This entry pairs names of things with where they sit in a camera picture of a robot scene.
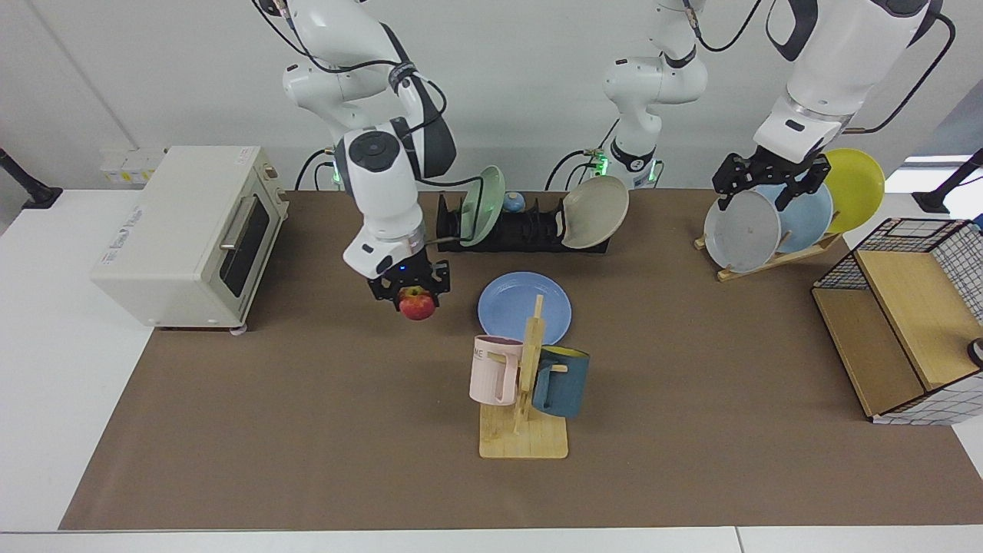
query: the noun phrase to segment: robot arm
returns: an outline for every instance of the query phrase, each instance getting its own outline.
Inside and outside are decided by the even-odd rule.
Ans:
[[[706,1],[689,3],[699,12]],[[659,57],[619,59],[605,76],[605,93],[620,113],[607,174],[629,188],[644,186],[652,172],[663,127],[655,106],[695,101],[707,88],[707,68],[696,55],[696,34],[685,4],[654,0],[649,40],[659,49]]]
[[[887,77],[908,45],[932,24],[941,0],[780,0],[768,36],[794,61],[785,94],[754,135],[749,158],[731,154],[714,176],[725,209],[737,193],[785,184],[779,210],[812,194],[830,171],[822,149],[839,136],[867,94]]]
[[[364,216],[345,262],[369,279],[376,299],[400,309],[406,288],[437,297],[450,289],[446,263],[427,258],[417,180],[443,175],[456,158],[450,130],[395,33],[356,0],[267,0],[311,58],[287,68],[287,95],[320,116],[337,146],[335,169]],[[392,90],[406,111],[373,125],[353,100]]]

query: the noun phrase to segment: apple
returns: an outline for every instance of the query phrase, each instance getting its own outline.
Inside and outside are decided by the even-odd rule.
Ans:
[[[423,321],[436,311],[434,297],[422,286],[399,290],[399,312],[410,321]]]

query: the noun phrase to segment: pink mug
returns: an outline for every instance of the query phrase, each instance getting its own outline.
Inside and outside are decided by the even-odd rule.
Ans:
[[[488,405],[515,403],[522,342],[503,337],[475,337],[471,360],[471,399]]]

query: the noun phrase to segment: wall socket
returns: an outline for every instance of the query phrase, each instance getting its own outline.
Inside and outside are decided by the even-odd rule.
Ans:
[[[166,148],[103,151],[99,170],[110,184],[143,188],[167,154]]]

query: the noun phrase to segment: green led light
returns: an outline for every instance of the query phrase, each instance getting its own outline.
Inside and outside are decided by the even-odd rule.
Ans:
[[[598,154],[598,164],[594,166],[594,170],[597,176],[607,175],[607,167],[610,165],[610,161],[607,160],[607,156],[604,154]]]

